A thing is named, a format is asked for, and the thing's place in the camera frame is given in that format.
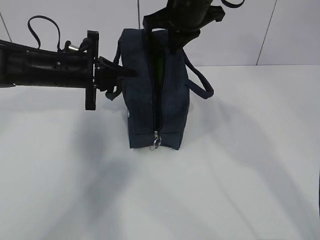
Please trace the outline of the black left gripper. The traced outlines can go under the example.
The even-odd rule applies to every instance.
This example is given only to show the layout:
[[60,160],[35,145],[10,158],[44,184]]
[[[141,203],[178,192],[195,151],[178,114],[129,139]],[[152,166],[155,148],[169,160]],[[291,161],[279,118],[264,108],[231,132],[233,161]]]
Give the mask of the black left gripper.
[[[122,92],[122,77],[136,77],[137,72],[120,66],[114,62],[100,56],[99,51],[99,32],[88,30],[86,38],[83,39],[80,53],[86,55],[87,60],[87,80],[85,82],[85,110],[96,110],[97,89],[108,94]],[[95,64],[96,64],[96,83],[95,83]]]

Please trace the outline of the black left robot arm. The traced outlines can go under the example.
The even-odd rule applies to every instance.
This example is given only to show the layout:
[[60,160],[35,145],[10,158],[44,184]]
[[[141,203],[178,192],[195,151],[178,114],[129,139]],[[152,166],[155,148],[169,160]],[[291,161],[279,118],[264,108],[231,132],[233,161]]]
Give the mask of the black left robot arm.
[[80,48],[47,51],[2,40],[0,42],[0,86],[40,86],[85,90],[85,109],[96,109],[96,93],[112,93],[120,78],[136,77],[129,69],[98,56],[99,33],[87,31]]

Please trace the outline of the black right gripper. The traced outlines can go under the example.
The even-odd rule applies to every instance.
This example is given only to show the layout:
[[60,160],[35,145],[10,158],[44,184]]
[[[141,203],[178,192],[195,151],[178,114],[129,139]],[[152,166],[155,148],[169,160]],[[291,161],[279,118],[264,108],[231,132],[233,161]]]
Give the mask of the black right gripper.
[[212,5],[211,0],[169,0],[166,7],[143,17],[143,28],[148,51],[155,54],[157,50],[153,29],[168,30],[168,48],[172,54],[196,39],[201,28],[225,16],[222,6]]

